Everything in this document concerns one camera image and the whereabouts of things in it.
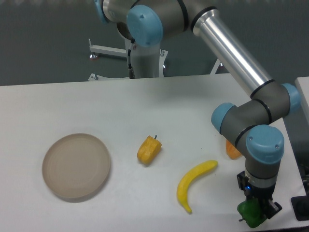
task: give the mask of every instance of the beige plate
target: beige plate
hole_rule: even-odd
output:
[[[109,152],[89,134],[68,135],[54,143],[45,155],[42,174],[58,197],[81,202],[101,189],[111,165]]]

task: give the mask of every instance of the gray wall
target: gray wall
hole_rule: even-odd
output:
[[[309,1],[216,1],[223,21],[280,83],[309,76]],[[86,81],[91,73],[127,76],[126,61],[90,61],[92,44],[124,48],[114,24],[100,23],[91,0],[0,0],[0,85]],[[216,57],[188,31],[162,43],[167,76],[208,74]],[[297,158],[308,162],[303,112],[285,124]]]

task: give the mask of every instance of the table surface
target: table surface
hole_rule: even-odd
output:
[[[256,231],[307,226],[290,198],[305,195],[283,120],[285,138],[274,201],[283,207],[250,229],[237,205],[245,200],[236,175],[244,157],[230,160],[225,138],[211,124],[223,102],[249,97],[229,74],[0,87],[0,231]],[[107,146],[112,167],[92,199],[67,203],[45,185],[48,148],[72,133],[89,133]],[[162,151],[145,167],[136,153],[157,135]],[[189,189],[193,210],[178,204],[183,175],[206,160],[218,168]]]
[[[309,77],[299,77],[296,79],[295,84],[300,93],[301,105],[309,124]]]

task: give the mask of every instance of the banana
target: banana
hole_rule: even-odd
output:
[[[188,189],[191,182],[196,179],[197,177],[208,173],[215,169],[218,166],[218,161],[216,160],[209,160],[192,168],[190,171],[187,172],[186,175],[183,176],[181,181],[177,187],[177,199],[179,203],[184,207],[184,209],[191,214],[192,209],[188,204]]]

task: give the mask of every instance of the green object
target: green object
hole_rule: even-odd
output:
[[[267,219],[263,215],[259,201],[256,198],[240,203],[237,206],[237,211],[251,228],[258,227]]]

